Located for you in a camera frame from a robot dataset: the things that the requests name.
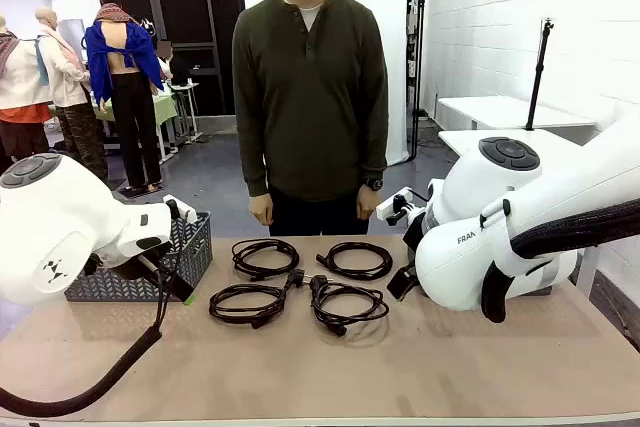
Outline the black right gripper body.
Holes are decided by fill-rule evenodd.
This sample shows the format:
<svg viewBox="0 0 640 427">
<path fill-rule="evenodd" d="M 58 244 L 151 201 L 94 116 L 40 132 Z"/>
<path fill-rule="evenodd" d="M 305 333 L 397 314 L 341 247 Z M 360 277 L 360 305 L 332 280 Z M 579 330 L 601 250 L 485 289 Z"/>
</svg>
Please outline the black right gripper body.
<svg viewBox="0 0 640 427">
<path fill-rule="evenodd" d="M 403 236 L 403 242 L 407 247 L 407 259 L 410 264 L 415 261 L 417 248 L 425 235 L 423 222 L 426 212 L 418 214 L 408 224 L 408 228 Z"/>
</svg>

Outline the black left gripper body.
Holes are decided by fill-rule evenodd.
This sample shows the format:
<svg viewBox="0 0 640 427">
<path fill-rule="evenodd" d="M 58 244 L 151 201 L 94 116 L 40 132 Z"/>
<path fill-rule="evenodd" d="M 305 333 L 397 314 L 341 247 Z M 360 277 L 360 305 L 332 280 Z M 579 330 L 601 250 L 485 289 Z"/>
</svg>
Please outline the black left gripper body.
<svg viewBox="0 0 640 427">
<path fill-rule="evenodd" d="M 158 291 L 170 291 L 175 286 L 175 272 L 151 254 L 129 259 L 117 267 L 117 275 L 127 281 L 142 279 Z"/>
</svg>

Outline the person's left hand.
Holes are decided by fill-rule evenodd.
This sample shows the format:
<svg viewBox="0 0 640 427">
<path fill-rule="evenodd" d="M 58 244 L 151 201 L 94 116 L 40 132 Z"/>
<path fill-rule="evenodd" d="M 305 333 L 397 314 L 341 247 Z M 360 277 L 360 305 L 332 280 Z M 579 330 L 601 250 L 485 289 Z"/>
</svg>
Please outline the person's left hand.
<svg viewBox="0 0 640 427">
<path fill-rule="evenodd" d="M 380 193 L 366 185 L 361 185 L 357 197 L 356 208 L 359 220 L 368 220 L 380 203 Z"/>
</svg>

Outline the person's right hand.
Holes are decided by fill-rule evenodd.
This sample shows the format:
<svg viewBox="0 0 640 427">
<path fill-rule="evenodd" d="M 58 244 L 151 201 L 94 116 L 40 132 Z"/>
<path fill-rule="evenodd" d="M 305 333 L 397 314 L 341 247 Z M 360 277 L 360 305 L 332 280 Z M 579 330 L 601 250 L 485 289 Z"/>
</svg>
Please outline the person's right hand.
<svg viewBox="0 0 640 427">
<path fill-rule="evenodd" d="M 263 226 L 273 222 L 273 201 L 269 193 L 249 198 L 249 211 Z"/>
</svg>

